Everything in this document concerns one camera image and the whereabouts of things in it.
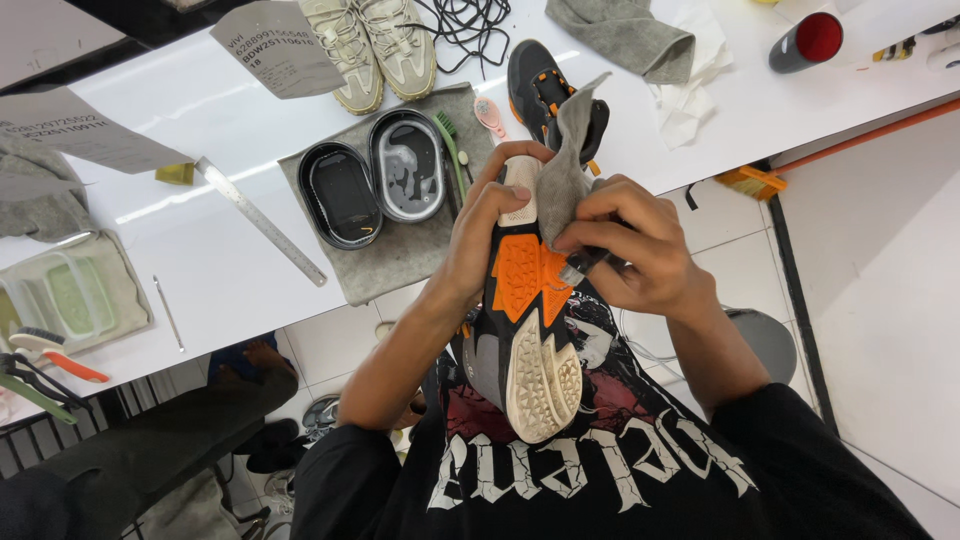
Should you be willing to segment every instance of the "stainless steel ruler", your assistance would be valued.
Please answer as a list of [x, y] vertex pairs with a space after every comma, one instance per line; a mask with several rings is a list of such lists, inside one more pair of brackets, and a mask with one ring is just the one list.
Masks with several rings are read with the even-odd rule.
[[194, 166], [200, 171], [200, 174], [204, 175], [204, 178], [210, 182], [210, 185], [216, 187], [217, 191], [220, 191], [224, 197], [227, 197], [233, 205], [240, 210], [240, 213], [247, 216], [247, 219], [249, 219], [268, 240], [273, 242], [276, 248], [279, 249], [283, 255], [287, 256], [290, 262], [293, 262], [304, 276], [318, 287], [324, 286], [324, 283], [326, 283], [326, 275], [324, 275], [320, 268], [307, 258], [306, 255], [300, 251], [300, 248], [294, 245], [294, 243], [290, 241], [290, 238], [287, 238], [286, 234], [281, 233], [280, 229], [267, 219], [267, 216], [263, 215], [263, 212], [257, 209], [257, 207], [236, 188], [236, 185], [233, 185], [233, 182], [231, 182], [224, 173], [213, 166], [210, 160], [200, 158]]

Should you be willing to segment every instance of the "orange broom handle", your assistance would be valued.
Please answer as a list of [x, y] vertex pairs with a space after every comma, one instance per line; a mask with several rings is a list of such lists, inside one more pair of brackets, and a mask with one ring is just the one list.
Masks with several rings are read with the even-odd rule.
[[948, 112], [953, 112], [958, 109], [960, 109], [960, 98], [938, 105], [933, 109], [923, 110], [911, 116], [907, 116], [906, 118], [902, 118], [892, 124], [887, 124], [886, 126], [876, 128], [875, 130], [869, 131], [863, 135], [857, 135], [850, 140], [839, 142], [837, 144], [834, 144], [833, 146], [830, 146], [828, 148], [821, 150], [820, 152], [814, 152], [813, 154], [810, 154], [805, 158], [800, 158], [799, 160], [791, 161], [786, 165], [782, 165], [770, 171], [769, 174], [773, 176], [777, 176], [781, 173], [792, 171], [793, 169], [796, 169], [801, 165], [806, 165], [811, 161], [816, 161], [820, 158], [825, 158], [832, 154], [836, 154], [841, 150], [847, 150], [848, 148], [852, 148], [857, 144], [867, 142], [868, 140], [874, 140], [875, 138], [878, 138], [887, 134], [891, 134], [893, 132], [902, 130], [903, 128], [909, 128], [910, 126], [919, 124], [924, 120], [929, 120], [930, 118], [936, 118], [937, 116], [941, 116], [941, 115], [947, 114]]

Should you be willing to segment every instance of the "graphic print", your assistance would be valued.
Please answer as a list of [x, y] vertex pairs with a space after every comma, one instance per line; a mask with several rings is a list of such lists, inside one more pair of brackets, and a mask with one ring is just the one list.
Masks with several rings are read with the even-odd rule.
[[[570, 499], [590, 478], [601, 474], [613, 479], [621, 502], [619, 512], [635, 505], [650, 506], [637, 488], [635, 475], [655, 479], [660, 485], [684, 470], [706, 480], [715, 469], [715, 477], [722, 474], [735, 486], [737, 497], [748, 489], [757, 490], [743, 462], [711, 440], [698, 426], [699, 419], [675, 404], [643, 373], [619, 335], [610, 308], [596, 298], [588, 284], [573, 292], [562, 316], [584, 369], [584, 391], [573, 422], [544, 443], [528, 445], [520, 440], [506, 416], [469, 385], [453, 357], [444, 353], [437, 359], [446, 448], [428, 511], [450, 509], [467, 498], [495, 503], [510, 491], [527, 500], [544, 490]], [[586, 445], [600, 449], [602, 471], [589, 469], [597, 463], [582, 461]], [[625, 451], [639, 458], [630, 463]], [[513, 482], [501, 482], [498, 487], [494, 472], [499, 471], [500, 478], [502, 469], [507, 468], [506, 461], [494, 459], [494, 454], [500, 453], [509, 453]], [[532, 471], [537, 467], [532, 468], [531, 463], [536, 465], [551, 454], [561, 459], [551, 458], [551, 462], [563, 466], [535, 476]]]

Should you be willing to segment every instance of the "orange brush handle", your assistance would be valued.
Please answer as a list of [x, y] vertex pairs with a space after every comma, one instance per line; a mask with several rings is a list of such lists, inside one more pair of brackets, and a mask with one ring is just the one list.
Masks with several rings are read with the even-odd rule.
[[67, 356], [61, 355], [60, 353], [46, 351], [43, 353], [43, 355], [50, 358], [50, 361], [57, 364], [63, 369], [63, 371], [69, 373], [70, 375], [75, 375], [83, 380], [88, 380], [90, 382], [107, 382], [110, 380], [110, 377], [107, 377], [99, 371], [90, 369], [80, 363], [75, 362]]
[[883, 126], [881, 128], [876, 128], [875, 130], [867, 132], [863, 135], [855, 136], [850, 140], [845, 140], [843, 142], [834, 144], [833, 146], [830, 146], [829, 148], [825, 148], [820, 152], [814, 152], [813, 154], [810, 154], [805, 158], [800, 158], [799, 160], [791, 161], [786, 165], [777, 167], [776, 169], [770, 171], [769, 174], [771, 176], [777, 176], [787, 171], [792, 171], [793, 169], [796, 169], [801, 165], [806, 165], [811, 161], [816, 161], [820, 158], [825, 158], [832, 154], [836, 154], [841, 150], [847, 150], [848, 148], [852, 148], [857, 144], [867, 142], [868, 140], [874, 140], [875, 138], [882, 137], [887, 134], [891, 134], [893, 132], [902, 130], [903, 128], [909, 128], [910, 126], [919, 124], [924, 120], [929, 120], [930, 118], [936, 118], [937, 116], [941, 116], [943, 114], [947, 114], [948, 112], [953, 112], [958, 109], [960, 109], [960, 98], [938, 105], [933, 109], [924, 110], [912, 116], [907, 116], [906, 118], [897, 120], [892, 124], [887, 124], [886, 126]]

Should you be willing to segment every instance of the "black t-shirt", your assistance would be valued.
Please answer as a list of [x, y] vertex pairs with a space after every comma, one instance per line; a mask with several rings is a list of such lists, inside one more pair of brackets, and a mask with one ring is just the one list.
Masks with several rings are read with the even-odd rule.
[[291, 537], [929, 538], [789, 387], [708, 426], [639, 368], [588, 283], [564, 318], [584, 366], [567, 428], [524, 443], [444, 353], [402, 467], [354, 426], [307, 453]]

